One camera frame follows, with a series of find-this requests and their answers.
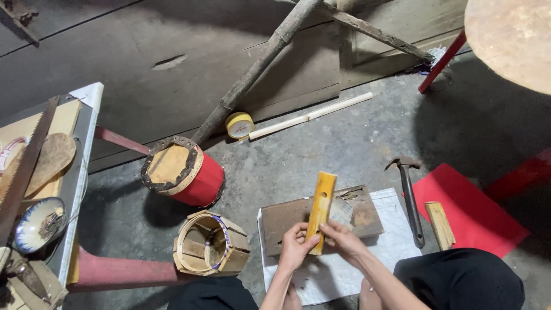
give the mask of person's left hand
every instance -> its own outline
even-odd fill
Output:
[[[294,272],[304,260],[308,252],[320,241],[320,235],[316,234],[306,240],[308,223],[297,223],[283,235],[283,245],[279,266]]]

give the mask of red sheet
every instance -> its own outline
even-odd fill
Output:
[[[477,248],[503,258],[530,232],[448,164],[413,185],[419,213],[429,220],[425,202],[439,201],[455,236],[454,248]]]

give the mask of ceramic bowl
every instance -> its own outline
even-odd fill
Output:
[[[27,209],[15,229],[14,245],[21,254],[38,251],[59,237],[68,217],[63,200],[48,197]]]

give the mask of red stool leg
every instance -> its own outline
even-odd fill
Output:
[[[94,138],[109,141],[111,143],[126,147],[144,155],[149,154],[149,147],[141,145],[138,142],[134,142],[100,126],[96,126],[96,129],[94,131]]]
[[[69,292],[97,292],[180,285],[198,276],[176,270],[174,263],[94,256],[78,247],[78,280]]]
[[[515,170],[488,185],[484,193],[494,201],[522,193],[530,186],[551,179],[551,148],[523,162]]]
[[[446,53],[442,56],[442,58],[434,65],[434,67],[430,70],[429,75],[425,78],[425,80],[421,83],[421,86],[419,86],[419,92],[424,93],[426,88],[434,81],[434,79],[440,74],[440,72],[446,67],[446,65],[450,62],[450,60],[455,56],[457,51],[465,44],[467,41],[467,37],[465,36],[465,30],[461,30],[461,33],[455,38],[453,43],[450,45],[450,48],[446,51]]]

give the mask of hammer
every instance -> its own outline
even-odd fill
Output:
[[[421,228],[419,213],[417,213],[417,204],[415,203],[415,195],[413,195],[412,181],[409,179],[409,168],[413,167],[419,169],[421,168],[421,162],[415,161],[411,157],[397,156],[388,162],[385,171],[394,163],[396,163],[396,166],[400,169],[400,175],[402,177],[402,190],[404,191],[404,198],[406,200],[406,210],[408,210],[408,219],[413,233],[413,240],[415,241],[415,246],[422,249],[425,246],[425,237],[423,237],[423,229]]]

